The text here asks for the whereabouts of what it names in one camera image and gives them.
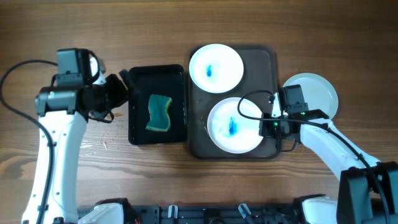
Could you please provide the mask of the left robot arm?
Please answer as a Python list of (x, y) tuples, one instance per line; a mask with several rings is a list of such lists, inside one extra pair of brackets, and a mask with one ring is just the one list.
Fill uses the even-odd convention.
[(76, 177), (89, 120), (111, 123), (127, 89), (87, 49), (57, 51), (58, 72), (35, 99), (40, 143), (34, 184), (22, 223), (77, 223)]

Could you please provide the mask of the pale blue plate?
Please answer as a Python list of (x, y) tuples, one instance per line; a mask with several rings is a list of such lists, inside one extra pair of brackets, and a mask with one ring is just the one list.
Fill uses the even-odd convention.
[(309, 110), (322, 110), (332, 119), (338, 111), (338, 95), (333, 85), (314, 73), (299, 73), (290, 77), (283, 85), (300, 85), (304, 101)]

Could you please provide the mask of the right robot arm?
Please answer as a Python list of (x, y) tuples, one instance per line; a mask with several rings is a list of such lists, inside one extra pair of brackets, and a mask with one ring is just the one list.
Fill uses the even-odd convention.
[(295, 200), (300, 223), (397, 223), (397, 162), (381, 162), (340, 133), (322, 110), (310, 110), (300, 85), (269, 95), (259, 134), (313, 151), (339, 181), (338, 198)]

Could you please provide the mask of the green yellow sponge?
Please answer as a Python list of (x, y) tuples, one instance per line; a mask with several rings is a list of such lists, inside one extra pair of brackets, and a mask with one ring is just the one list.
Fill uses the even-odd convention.
[(168, 114), (172, 99), (168, 96), (152, 94), (149, 97), (149, 116), (150, 120), (146, 129), (157, 132), (167, 132), (171, 127), (170, 116)]

